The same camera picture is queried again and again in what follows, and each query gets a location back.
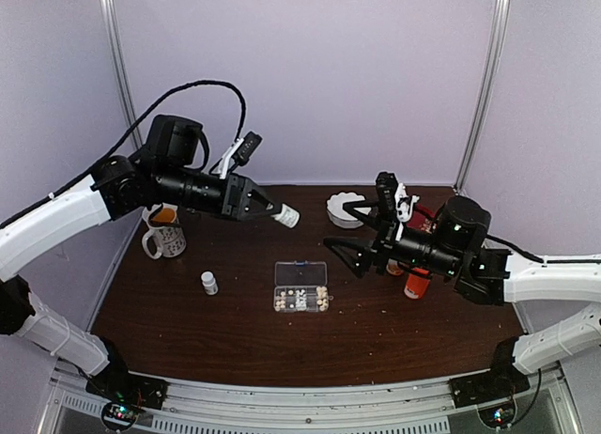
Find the orange pill bottle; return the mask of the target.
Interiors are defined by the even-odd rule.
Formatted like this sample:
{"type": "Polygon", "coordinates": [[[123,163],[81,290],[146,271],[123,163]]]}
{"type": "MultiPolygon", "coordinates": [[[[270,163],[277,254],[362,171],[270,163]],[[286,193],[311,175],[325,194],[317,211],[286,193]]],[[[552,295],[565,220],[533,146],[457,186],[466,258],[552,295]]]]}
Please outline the orange pill bottle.
{"type": "Polygon", "coordinates": [[[420,300],[428,290],[430,282],[430,274],[410,273],[405,283],[405,296],[412,300],[420,300]]]}

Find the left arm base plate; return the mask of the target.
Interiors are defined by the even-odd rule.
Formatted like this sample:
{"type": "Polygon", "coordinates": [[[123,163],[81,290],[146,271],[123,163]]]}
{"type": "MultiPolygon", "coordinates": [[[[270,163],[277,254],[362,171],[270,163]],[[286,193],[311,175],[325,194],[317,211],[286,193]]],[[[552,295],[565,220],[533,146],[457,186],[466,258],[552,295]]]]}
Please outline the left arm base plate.
{"type": "Polygon", "coordinates": [[[100,410],[100,420],[111,432],[132,428],[148,410],[160,410],[167,396],[166,380],[125,373],[100,373],[90,376],[80,370],[85,390],[107,400],[100,410]]]}

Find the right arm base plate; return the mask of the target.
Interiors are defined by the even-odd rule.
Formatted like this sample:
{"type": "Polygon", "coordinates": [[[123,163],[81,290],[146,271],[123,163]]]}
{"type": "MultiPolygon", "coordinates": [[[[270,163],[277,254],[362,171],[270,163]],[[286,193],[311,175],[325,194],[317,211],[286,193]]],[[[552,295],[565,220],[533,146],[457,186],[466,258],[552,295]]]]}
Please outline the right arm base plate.
{"type": "Polygon", "coordinates": [[[474,407],[480,422],[498,431],[517,421],[516,396],[531,388],[528,377],[491,370],[451,379],[449,385],[457,409],[474,407]]]}

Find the clear plastic pill organizer box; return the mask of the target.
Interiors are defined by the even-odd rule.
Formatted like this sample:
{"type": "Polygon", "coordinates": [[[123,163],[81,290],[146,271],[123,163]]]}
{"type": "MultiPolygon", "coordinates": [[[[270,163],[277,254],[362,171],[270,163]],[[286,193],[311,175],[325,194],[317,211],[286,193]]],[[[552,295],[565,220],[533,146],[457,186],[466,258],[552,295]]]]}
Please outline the clear plastic pill organizer box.
{"type": "Polygon", "coordinates": [[[325,313],[332,296],[324,261],[278,261],[274,266],[272,307],[275,312],[325,313]]]}

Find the small white pill bottle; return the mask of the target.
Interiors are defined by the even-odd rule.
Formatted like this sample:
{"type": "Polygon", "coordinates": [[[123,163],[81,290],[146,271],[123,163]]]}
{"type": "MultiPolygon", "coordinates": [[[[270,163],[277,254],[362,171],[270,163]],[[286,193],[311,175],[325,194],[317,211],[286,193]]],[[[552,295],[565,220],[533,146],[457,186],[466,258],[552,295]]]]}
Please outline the small white pill bottle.
{"type": "Polygon", "coordinates": [[[211,271],[204,271],[201,274],[200,279],[205,292],[209,296],[214,296],[218,293],[219,288],[217,280],[215,278],[215,275],[211,271]]]}

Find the amber bottle with grey cap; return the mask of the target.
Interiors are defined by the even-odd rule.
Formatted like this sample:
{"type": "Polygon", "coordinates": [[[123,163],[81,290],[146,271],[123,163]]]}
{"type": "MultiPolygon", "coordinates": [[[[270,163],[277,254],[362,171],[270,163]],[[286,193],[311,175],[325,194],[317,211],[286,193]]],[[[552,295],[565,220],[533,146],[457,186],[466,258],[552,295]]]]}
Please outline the amber bottle with grey cap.
{"type": "Polygon", "coordinates": [[[392,276],[401,276],[405,273],[404,270],[398,265],[398,263],[393,260],[388,261],[386,265],[386,272],[392,276]]]}

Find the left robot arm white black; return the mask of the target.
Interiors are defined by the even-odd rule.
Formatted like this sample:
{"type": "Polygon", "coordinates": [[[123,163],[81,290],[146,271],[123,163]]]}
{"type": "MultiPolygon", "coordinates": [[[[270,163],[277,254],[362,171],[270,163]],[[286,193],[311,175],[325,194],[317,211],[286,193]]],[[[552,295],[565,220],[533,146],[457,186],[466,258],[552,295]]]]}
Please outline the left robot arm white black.
{"type": "Polygon", "coordinates": [[[32,292],[19,272],[37,257],[92,227],[137,209],[160,204],[233,221],[270,216],[294,227],[299,213],[270,198],[250,178],[236,174],[262,139],[249,132],[224,153],[215,171],[192,166],[196,150],[208,148],[202,124],[158,115],[145,144],[129,157],[109,155],[62,194],[1,228],[1,333],[18,335],[74,364],[106,397],[125,400],[136,392],[133,376],[116,347],[86,333],[32,292]]]}

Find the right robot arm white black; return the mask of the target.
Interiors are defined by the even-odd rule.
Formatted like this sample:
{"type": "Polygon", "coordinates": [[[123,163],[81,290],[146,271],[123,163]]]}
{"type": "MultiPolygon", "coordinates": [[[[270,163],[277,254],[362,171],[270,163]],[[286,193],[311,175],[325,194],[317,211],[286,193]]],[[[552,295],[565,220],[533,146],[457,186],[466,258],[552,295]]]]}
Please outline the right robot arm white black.
{"type": "Polygon", "coordinates": [[[507,339],[496,346],[491,370],[484,373],[482,390],[503,396],[538,369],[600,344],[600,257],[536,256],[502,240],[485,247],[490,236],[490,213],[475,201],[449,198],[433,220],[431,231],[407,227],[392,217],[386,203],[374,216],[346,203],[346,212],[376,230],[373,240],[347,237],[324,239],[357,277],[370,269],[384,272],[391,260],[405,271],[423,270],[455,283],[455,291],[481,305],[524,301],[579,301],[586,307],[573,316],[531,334],[507,339]]]}

